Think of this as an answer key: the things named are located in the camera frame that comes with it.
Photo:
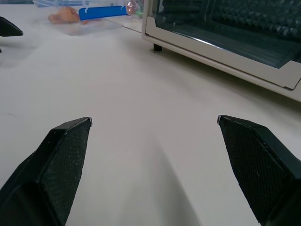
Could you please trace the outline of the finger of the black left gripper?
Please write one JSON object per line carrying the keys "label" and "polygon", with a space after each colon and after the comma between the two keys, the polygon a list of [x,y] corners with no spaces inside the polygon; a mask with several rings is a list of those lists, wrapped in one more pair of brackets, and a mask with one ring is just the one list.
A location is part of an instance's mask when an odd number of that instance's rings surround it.
{"label": "finger of the black left gripper", "polygon": [[9,20],[0,16],[0,37],[23,36],[23,31]]}

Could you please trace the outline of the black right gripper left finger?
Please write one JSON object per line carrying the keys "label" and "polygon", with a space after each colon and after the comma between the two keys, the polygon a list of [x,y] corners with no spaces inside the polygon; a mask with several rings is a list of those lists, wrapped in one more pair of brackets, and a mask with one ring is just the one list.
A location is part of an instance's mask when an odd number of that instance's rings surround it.
{"label": "black right gripper left finger", "polygon": [[0,226],[65,226],[79,186],[90,117],[49,131],[0,189]]}

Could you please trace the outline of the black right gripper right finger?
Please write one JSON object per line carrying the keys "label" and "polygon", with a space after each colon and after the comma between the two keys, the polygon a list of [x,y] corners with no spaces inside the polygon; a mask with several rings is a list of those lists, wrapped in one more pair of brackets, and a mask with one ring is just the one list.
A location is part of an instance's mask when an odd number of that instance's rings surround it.
{"label": "black right gripper right finger", "polygon": [[261,226],[301,226],[301,160],[265,126],[219,115],[238,184]]}

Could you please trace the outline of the white toaster oven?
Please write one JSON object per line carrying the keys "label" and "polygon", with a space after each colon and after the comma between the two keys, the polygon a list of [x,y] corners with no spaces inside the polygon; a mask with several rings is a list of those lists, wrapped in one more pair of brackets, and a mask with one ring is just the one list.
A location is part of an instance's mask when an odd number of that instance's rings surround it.
{"label": "white toaster oven", "polygon": [[301,0],[144,0],[142,35],[301,102]]}

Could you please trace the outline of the fried chicken piece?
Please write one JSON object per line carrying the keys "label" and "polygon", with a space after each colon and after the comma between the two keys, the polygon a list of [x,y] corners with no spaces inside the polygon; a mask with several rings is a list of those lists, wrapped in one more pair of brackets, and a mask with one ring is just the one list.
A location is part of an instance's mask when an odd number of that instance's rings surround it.
{"label": "fried chicken piece", "polygon": [[70,24],[80,21],[77,10],[71,7],[61,7],[56,14],[48,16],[52,24]]}

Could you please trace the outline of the clear container with blue clips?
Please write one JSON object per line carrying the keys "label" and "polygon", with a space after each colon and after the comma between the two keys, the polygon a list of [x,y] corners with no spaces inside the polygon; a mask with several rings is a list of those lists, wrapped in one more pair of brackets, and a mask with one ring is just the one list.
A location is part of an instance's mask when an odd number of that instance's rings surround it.
{"label": "clear container with blue clips", "polygon": [[[141,32],[142,18],[127,14],[128,0],[32,0],[38,19],[46,26],[71,36],[82,36],[104,30],[124,27]],[[61,7],[77,10],[80,21],[70,24],[52,24],[48,16]]]}

